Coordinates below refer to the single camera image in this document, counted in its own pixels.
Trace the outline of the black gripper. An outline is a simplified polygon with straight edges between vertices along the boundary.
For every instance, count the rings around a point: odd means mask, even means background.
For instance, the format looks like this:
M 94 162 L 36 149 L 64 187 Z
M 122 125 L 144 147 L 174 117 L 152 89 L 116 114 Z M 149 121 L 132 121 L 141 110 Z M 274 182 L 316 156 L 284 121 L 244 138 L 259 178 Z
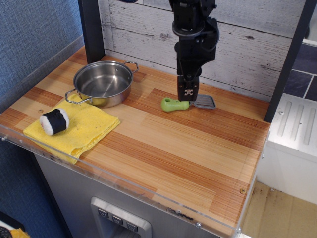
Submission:
M 208 17 L 195 33 L 179 35 L 177 53 L 177 91 L 179 101 L 195 101 L 199 91 L 201 67 L 215 59 L 219 42 L 218 22 Z

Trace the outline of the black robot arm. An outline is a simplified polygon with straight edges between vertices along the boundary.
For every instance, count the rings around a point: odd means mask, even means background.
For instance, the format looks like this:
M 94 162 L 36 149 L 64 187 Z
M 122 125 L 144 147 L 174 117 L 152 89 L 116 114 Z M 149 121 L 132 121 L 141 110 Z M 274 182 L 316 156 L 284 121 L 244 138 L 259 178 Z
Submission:
M 215 60 L 219 42 L 217 20 L 210 16 L 214 0 L 171 0 L 172 30 L 179 37 L 175 44 L 179 101 L 195 101 L 202 66 Z

